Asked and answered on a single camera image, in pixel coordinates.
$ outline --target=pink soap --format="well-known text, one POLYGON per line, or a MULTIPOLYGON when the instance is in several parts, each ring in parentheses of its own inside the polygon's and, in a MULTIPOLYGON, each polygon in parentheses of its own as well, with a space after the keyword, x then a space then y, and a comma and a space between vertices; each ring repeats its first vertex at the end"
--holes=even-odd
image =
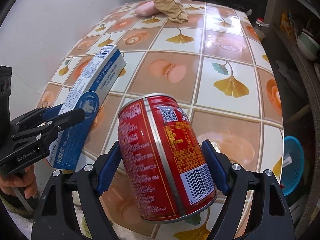
POLYGON ((155 7, 153 1, 150 1, 139 6, 137 9, 134 10, 134 12, 140 16, 147 17, 159 13, 160 11, 155 7))

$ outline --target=human hand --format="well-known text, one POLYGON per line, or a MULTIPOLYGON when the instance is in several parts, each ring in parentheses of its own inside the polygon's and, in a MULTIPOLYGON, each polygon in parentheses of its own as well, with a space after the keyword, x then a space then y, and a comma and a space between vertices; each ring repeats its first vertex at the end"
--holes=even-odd
POLYGON ((38 186, 35 176, 35 166, 32 164, 24 169, 25 174, 22 178, 16 175, 3 177, 0 175, 0 189, 4 194, 16 196, 11 187, 26 187, 24 196, 29 199, 31 196, 34 197, 37 194, 38 186))

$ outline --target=blue basket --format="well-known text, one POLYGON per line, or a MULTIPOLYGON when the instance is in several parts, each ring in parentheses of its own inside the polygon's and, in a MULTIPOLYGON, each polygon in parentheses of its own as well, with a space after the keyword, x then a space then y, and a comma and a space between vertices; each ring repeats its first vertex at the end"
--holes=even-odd
POLYGON ((298 185, 303 174, 304 155, 303 149, 297 138, 286 136, 284 138, 284 156, 290 154, 292 163, 282 169, 281 184, 285 196, 290 194, 298 185))

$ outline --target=cardboard box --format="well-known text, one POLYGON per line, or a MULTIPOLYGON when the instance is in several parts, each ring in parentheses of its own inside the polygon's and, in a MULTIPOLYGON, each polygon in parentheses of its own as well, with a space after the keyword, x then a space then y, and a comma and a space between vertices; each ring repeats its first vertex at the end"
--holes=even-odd
POLYGON ((60 132, 50 144, 49 164, 57 169, 74 170, 89 129, 100 106, 126 65, 117 46, 103 47, 88 63, 73 85, 59 114, 82 108, 85 119, 60 132))

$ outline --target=white wall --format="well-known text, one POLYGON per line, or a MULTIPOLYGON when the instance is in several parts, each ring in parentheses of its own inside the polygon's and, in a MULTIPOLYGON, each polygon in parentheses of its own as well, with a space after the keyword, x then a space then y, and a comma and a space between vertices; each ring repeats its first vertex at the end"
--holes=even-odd
POLYGON ((0 64, 12 67, 11 119, 36 107, 60 61, 115 7, 141 0, 17 0, 0 27, 0 64))

